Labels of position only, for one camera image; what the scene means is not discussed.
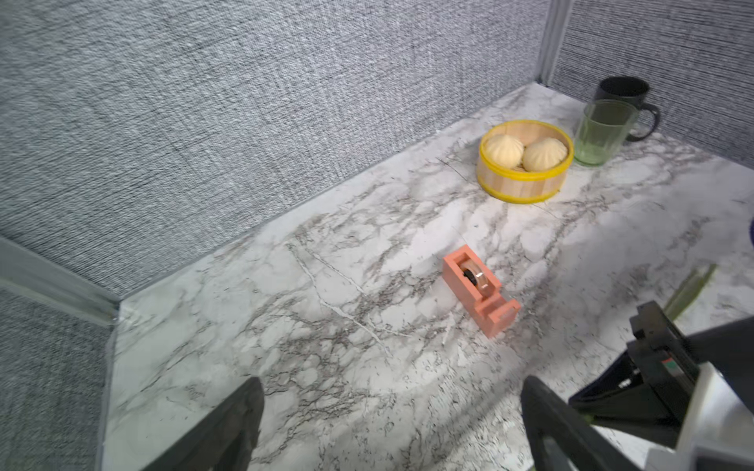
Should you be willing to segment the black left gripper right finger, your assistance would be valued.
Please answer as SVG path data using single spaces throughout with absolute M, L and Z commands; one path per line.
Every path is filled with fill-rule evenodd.
M 520 403 L 536 470 L 637 468 L 539 378 L 525 378 Z

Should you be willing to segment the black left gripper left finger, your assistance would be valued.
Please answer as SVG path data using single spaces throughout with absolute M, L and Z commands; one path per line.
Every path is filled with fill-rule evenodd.
M 247 379 L 147 470 L 245 470 L 257 446 L 264 410 L 259 378 Z

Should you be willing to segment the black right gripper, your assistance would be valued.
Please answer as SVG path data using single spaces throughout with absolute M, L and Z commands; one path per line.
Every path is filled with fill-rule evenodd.
M 704 363 L 753 409 L 751 317 L 687 337 L 650 301 L 638 306 L 630 326 L 635 340 L 628 351 L 567 401 L 593 425 L 675 447 Z

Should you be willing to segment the pink artificial rose stem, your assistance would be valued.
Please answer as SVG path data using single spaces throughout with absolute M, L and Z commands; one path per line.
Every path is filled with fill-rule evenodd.
M 664 308 L 666 316 L 671 321 L 677 320 L 695 302 L 710 282 L 717 267 L 717 264 L 711 264 L 703 269 L 693 269 L 683 280 Z

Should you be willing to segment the pink tape dispenser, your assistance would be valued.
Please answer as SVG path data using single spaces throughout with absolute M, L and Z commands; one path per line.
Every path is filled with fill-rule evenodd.
M 443 258 L 442 276 L 488 339 L 497 337 L 518 318 L 522 305 L 503 296 L 500 280 L 468 245 Z

